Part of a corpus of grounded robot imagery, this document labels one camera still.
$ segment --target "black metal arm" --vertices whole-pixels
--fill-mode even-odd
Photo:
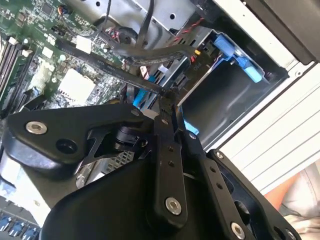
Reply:
[[[154,120],[129,104],[24,111],[7,118],[2,150],[52,181],[122,151],[134,161],[67,195],[40,240],[299,240],[220,151],[184,128],[174,94]]]

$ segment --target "cable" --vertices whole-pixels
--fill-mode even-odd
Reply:
[[[116,26],[115,30],[118,31],[120,34],[124,34],[124,35],[126,35],[136,41],[138,39],[138,33],[135,30],[133,30],[131,27]]]
[[[105,15],[105,18],[104,18],[104,21],[102,24],[99,25],[98,29],[96,31],[94,31],[94,33],[90,34],[90,35],[82,35],[81,33],[77,33],[75,32],[67,23],[66,21],[66,18],[64,17],[64,13],[63,13],[63,9],[62,9],[62,6],[59,6],[57,8],[57,11],[58,11],[58,15],[60,17],[60,19],[63,21],[65,27],[67,28],[67,30],[74,36],[82,36],[82,37],[85,37],[85,38],[95,38],[97,37],[101,31],[103,30],[103,28],[105,27],[105,25],[107,24],[107,21],[109,19],[109,14],[110,14],[110,9],[111,9],[111,1],[112,0],[108,0],[108,6],[107,6],[107,10],[106,10],[106,15]]]
[[[105,73],[114,76],[125,83],[131,84],[138,88],[143,88],[155,94],[163,95],[166,92],[165,89],[155,83],[146,81],[141,77],[132,75],[122,70],[121,68],[117,68],[111,65],[110,63],[106,62],[106,60],[100,55],[97,55],[95,53],[88,54],[84,51],[81,51],[80,49],[77,49],[71,42],[66,42],[65,40],[58,38],[55,41],[54,46],[57,49],[65,52],[66,54],[85,61],[90,66],[100,69],[101,71],[104,71]]]
[[[201,17],[197,22],[195,22],[194,24],[192,24],[189,28],[187,28],[186,30],[184,30],[183,32],[181,32],[178,36],[176,36],[173,40],[173,42],[171,42],[170,45],[172,45],[175,42],[178,42],[182,37],[182,35],[189,33],[193,28],[195,28],[196,26],[198,26],[202,21],[204,20],[203,17]]]
[[[149,25],[154,14],[155,0],[150,0],[148,12],[143,20],[142,26],[139,31],[138,39],[135,46],[137,48],[142,48],[146,39],[146,35],[149,29]]]

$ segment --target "metal frame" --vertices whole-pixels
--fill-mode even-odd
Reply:
[[[308,69],[310,69],[314,63],[310,63],[307,66],[302,63],[296,64],[289,71],[289,78],[286,79],[280,86],[266,96],[257,106],[255,106],[247,115],[240,116],[242,118],[238,123],[233,125],[231,128],[227,128],[223,131],[211,144],[204,146],[206,151],[211,149],[219,149],[225,143],[227,143],[234,135],[237,134],[252,118],[258,115],[264,108],[266,108],[274,99],[276,99],[283,91],[288,89],[297,79],[299,79]]]

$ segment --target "ram slot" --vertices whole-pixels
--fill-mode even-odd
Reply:
[[[33,55],[29,56],[27,61],[24,64],[20,64],[18,66],[17,72],[15,73],[14,80],[15,86],[14,90],[10,96],[5,100],[2,111],[0,112],[0,119],[6,118],[9,114],[13,114],[14,112],[19,110],[21,98],[22,102],[25,103],[26,96],[23,91],[26,88],[25,78],[32,61]]]
[[[18,56],[21,54],[21,45],[10,37],[5,43],[2,58],[0,61],[0,101],[2,101],[7,88],[13,68]]]

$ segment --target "blue plastic latch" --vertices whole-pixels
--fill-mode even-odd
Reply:
[[[154,76],[150,76],[148,81],[154,83],[156,81],[156,78]],[[135,106],[136,108],[139,108],[138,106],[147,92],[148,91],[144,89],[140,89],[133,101],[133,106]]]
[[[222,34],[218,35],[213,44],[228,57],[235,54],[235,47]]]
[[[262,80],[263,75],[258,72],[256,67],[251,63],[249,59],[247,59],[246,57],[236,57],[235,59],[242,70],[252,79],[252,81],[258,83]]]
[[[195,135],[198,135],[199,130],[192,126],[190,123],[187,121],[184,121],[185,129],[189,130],[190,132],[194,133]]]

